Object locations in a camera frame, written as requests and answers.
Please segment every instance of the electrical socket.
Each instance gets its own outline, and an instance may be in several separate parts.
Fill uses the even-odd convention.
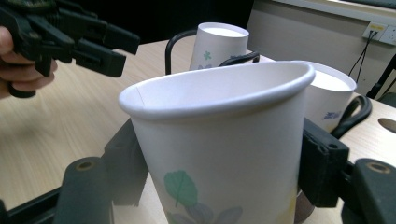
[[[362,36],[365,38],[369,38],[370,31],[373,31],[373,32],[377,32],[377,34],[373,37],[373,40],[379,40],[382,34],[384,34],[387,27],[388,26],[386,24],[371,21]]]
[[[391,45],[396,45],[396,26],[388,26],[379,41]]]

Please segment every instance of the human hand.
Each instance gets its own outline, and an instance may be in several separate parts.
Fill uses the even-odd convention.
[[[58,68],[52,60],[50,75],[44,77],[35,70],[35,62],[25,59],[13,51],[12,35],[6,27],[0,26],[0,99],[10,95],[8,82],[18,91],[36,91],[55,79]]]

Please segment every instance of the table surface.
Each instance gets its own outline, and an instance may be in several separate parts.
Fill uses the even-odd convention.
[[[178,41],[172,73],[187,71],[194,36]],[[164,76],[167,41],[139,46],[127,55],[121,77],[106,77],[73,63],[58,63],[55,81],[29,99],[0,101],[0,199],[11,209],[61,186],[65,168],[80,158],[101,157],[104,147],[129,116],[118,104],[122,90],[142,80]],[[378,119],[396,120],[396,109],[372,101],[373,111],[341,141],[349,159],[372,158],[396,166],[396,133]],[[316,208],[305,222],[342,223],[343,202]],[[138,206],[115,206],[115,223],[166,223],[151,178]]]

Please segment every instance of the green leaf print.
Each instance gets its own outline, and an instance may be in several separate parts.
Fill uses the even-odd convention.
[[[168,173],[165,175],[164,182],[166,191],[176,200],[175,207],[178,203],[184,206],[197,204],[198,190],[186,172]]]

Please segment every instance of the paper cup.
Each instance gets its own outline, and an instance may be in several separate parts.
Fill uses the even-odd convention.
[[[249,32],[220,22],[198,25],[190,70],[218,67],[224,61],[245,55]]]
[[[356,90],[356,82],[343,72],[320,63],[308,63],[316,70],[314,81],[306,90],[305,117],[330,133],[340,122]]]
[[[248,63],[120,94],[169,223],[293,223],[314,75],[305,63]]]

